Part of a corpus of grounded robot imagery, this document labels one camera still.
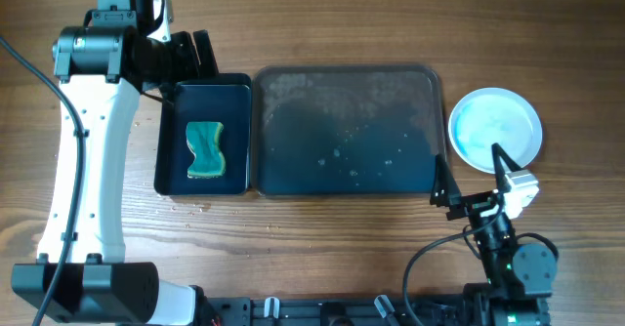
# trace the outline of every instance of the wood grain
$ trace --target wood grain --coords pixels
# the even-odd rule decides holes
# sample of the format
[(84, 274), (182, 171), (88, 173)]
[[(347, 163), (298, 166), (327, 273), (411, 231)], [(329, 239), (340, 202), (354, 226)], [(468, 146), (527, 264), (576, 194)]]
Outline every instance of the wood grain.
[[(625, 0), (173, 0), (173, 30), (208, 29), (222, 71), (271, 65), (421, 62), (451, 111), (476, 88), (519, 92), (545, 132), (531, 165), (541, 192), (519, 232), (561, 248), (555, 325), (625, 317)], [(50, 47), (96, 0), (0, 0), (0, 32), (51, 75)], [(34, 309), (10, 288), (32, 262), (56, 172), (59, 103), (0, 52), (0, 325)], [(123, 225), (128, 261), (210, 296), (399, 293), (409, 257), (459, 231), (425, 197), (161, 198), (152, 188), (159, 110), (142, 100), (128, 144)], [(493, 187), (450, 152), (465, 192)], [(415, 267), (414, 292), (484, 280), (462, 242)]]

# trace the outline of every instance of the metal tray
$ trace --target metal tray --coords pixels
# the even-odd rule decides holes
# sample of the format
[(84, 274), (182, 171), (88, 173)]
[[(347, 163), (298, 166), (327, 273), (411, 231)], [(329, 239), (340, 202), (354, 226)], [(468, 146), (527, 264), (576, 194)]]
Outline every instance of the metal tray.
[(252, 185), (265, 195), (423, 193), (446, 155), (423, 65), (268, 67), (254, 81)]
[[(154, 189), (163, 195), (241, 194), (249, 184), (251, 79), (245, 74), (180, 83), (161, 111)], [(187, 146), (187, 123), (219, 121), (224, 124), (220, 149), (226, 172), (214, 179), (190, 179), (187, 169), (193, 154)]]

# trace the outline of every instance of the white plate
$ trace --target white plate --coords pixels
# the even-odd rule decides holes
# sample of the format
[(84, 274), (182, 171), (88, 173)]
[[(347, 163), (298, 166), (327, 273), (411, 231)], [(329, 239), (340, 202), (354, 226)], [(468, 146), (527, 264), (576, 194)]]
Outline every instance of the white plate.
[(460, 100), (449, 116), (448, 132), (458, 155), (490, 174), (493, 143), (525, 167), (543, 142), (536, 110), (518, 94), (496, 87), (478, 89)]

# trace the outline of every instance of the sponge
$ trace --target sponge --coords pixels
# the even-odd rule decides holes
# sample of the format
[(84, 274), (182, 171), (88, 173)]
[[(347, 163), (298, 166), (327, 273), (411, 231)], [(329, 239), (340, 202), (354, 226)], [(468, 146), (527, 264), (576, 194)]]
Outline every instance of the sponge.
[(211, 179), (226, 172), (226, 158), (219, 150), (221, 122), (187, 123), (187, 145), (195, 159), (187, 169), (190, 179)]

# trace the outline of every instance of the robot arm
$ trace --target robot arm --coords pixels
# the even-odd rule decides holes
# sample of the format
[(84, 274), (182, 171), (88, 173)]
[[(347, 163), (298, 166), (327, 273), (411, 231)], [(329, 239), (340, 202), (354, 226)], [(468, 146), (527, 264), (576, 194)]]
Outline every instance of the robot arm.
[[(154, 8), (152, 2), (159, 5)], [(170, 35), (171, 7), (165, 3), (99, 0), (99, 8), (91, 11), (93, 26), (67, 27), (54, 45), (55, 75), (79, 112), (86, 144), (70, 253), (46, 309), (58, 322), (188, 325), (197, 312), (206, 313), (201, 289), (159, 280), (152, 263), (124, 263), (121, 195), (140, 95), (202, 76), (190, 35)], [(198, 44), (198, 50), (212, 55), (210, 46)], [(74, 137), (62, 107), (55, 192), (37, 263), (15, 265), (12, 274), (14, 291), (35, 307), (41, 306), (61, 256), (76, 172)]]
[[(549, 325), (546, 299), (552, 295), (558, 250), (535, 233), (516, 236), (511, 219), (519, 216), (538, 193), (538, 181), (517, 165), (499, 146), (492, 146), (493, 190), (463, 196), (446, 162), (437, 157), (437, 173), (430, 202), (449, 208), (448, 220), (468, 218), (475, 230), (479, 258), (487, 284), (468, 284), (464, 295), (474, 305), (477, 325)], [(505, 163), (510, 172), (506, 173)], [(505, 215), (497, 216), (503, 210)], [(545, 243), (520, 244), (521, 237)]]

